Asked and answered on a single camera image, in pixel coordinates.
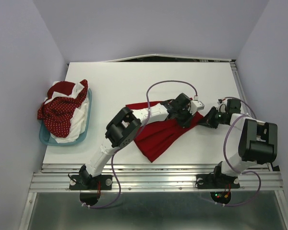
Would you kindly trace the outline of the plain red skirt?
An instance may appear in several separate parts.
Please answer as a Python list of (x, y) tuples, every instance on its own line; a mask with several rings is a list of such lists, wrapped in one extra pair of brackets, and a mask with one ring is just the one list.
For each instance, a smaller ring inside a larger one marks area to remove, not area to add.
[(197, 112), (189, 127), (181, 127), (175, 119), (147, 124), (134, 142), (150, 162), (161, 156), (180, 136), (188, 132), (203, 118)]

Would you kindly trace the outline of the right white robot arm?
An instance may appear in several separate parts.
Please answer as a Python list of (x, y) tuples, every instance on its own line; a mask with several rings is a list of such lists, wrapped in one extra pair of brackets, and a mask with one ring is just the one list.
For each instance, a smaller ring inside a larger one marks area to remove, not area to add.
[(198, 174), (195, 187), (198, 189), (239, 188), (238, 176), (255, 165), (272, 163), (277, 157), (277, 125), (257, 120), (241, 113), (242, 100), (225, 97), (218, 101), (198, 124), (208, 128), (228, 125), (241, 131), (237, 153), (224, 157), (209, 174)]

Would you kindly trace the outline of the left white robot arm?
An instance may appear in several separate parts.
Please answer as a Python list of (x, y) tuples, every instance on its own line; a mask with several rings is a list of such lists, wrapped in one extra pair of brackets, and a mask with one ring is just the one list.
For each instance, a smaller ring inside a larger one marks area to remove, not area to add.
[(181, 93), (174, 100), (167, 100), (149, 105), (148, 108), (131, 110), (122, 108), (106, 127), (105, 140), (93, 154), (89, 162), (84, 164), (79, 172), (74, 172), (70, 179), (70, 190), (111, 190), (112, 177), (102, 175), (102, 171), (117, 151), (134, 141), (145, 125), (176, 120), (182, 128), (191, 125), (196, 113), (203, 110), (204, 104), (198, 100), (188, 98)]

